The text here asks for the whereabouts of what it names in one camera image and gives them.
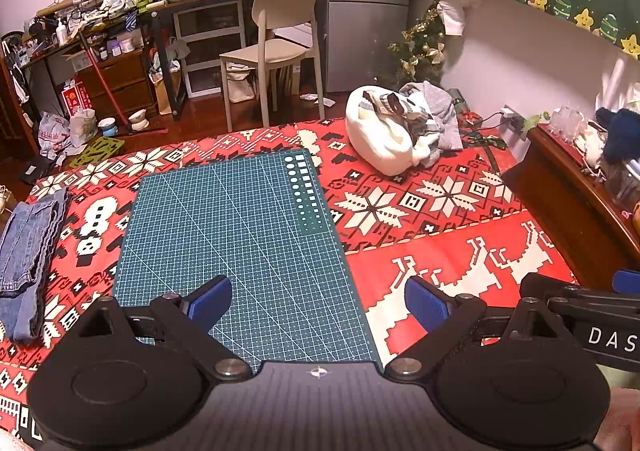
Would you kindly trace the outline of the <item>person right hand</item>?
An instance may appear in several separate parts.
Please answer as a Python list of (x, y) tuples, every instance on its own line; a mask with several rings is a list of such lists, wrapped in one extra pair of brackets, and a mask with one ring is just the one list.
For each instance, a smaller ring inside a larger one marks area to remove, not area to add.
[(600, 426), (594, 444), (604, 451), (639, 451), (640, 391), (614, 388), (608, 413)]

